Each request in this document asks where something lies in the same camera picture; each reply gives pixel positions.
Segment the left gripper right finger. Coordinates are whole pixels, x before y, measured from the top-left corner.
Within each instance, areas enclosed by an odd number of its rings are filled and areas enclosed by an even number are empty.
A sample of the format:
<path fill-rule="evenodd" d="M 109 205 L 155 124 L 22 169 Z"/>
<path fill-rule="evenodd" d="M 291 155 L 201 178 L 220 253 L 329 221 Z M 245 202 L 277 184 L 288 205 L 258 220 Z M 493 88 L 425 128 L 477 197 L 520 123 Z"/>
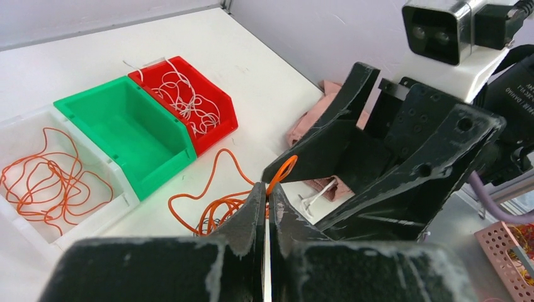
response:
<path fill-rule="evenodd" d="M 469 274 L 450 251 L 399 241 L 334 241 L 272 187 L 273 301 L 477 301 Z"/>

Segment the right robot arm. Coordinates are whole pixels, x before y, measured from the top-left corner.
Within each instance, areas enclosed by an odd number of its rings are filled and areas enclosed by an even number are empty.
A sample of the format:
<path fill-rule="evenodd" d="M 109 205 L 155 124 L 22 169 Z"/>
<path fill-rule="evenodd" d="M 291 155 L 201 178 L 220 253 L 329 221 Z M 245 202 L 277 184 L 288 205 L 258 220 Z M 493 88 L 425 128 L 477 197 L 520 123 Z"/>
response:
<path fill-rule="evenodd" d="M 381 81 L 364 129 L 356 120 L 379 70 L 354 64 L 338 95 L 304 136 L 267 166 L 272 180 L 336 176 L 353 196 L 319 220 L 334 240 L 417 240 L 476 171 L 498 186 L 529 171 L 533 151 L 533 46 L 512 49 L 472 104 L 410 77 Z"/>

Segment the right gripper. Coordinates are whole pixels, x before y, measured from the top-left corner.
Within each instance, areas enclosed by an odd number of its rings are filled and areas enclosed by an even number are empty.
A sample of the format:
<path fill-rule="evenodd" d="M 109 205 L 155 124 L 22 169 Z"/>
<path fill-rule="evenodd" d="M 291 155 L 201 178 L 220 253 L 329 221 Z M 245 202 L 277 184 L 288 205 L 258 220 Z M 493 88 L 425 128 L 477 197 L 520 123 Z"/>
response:
<path fill-rule="evenodd" d="M 325 112 L 261 176 L 273 180 L 294 155 L 283 182 L 326 178 L 336 168 L 358 193 L 315 224 L 333 240 L 416 241 L 506 126 L 501 116 L 403 77 L 405 100 L 381 92 L 361 130 L 356 124 L 379 73 L 355 63 Z"/>

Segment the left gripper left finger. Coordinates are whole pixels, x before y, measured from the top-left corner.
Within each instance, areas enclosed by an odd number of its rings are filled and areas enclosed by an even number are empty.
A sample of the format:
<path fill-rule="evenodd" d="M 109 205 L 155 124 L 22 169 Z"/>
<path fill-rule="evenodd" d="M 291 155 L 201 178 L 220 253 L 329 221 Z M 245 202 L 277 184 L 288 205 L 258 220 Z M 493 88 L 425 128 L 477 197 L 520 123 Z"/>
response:
<path fill-rule="evenodd" d="M 266 188 L 204 237 L 103 237 L 75 242 L 41 301 L 262 301 Z"/>

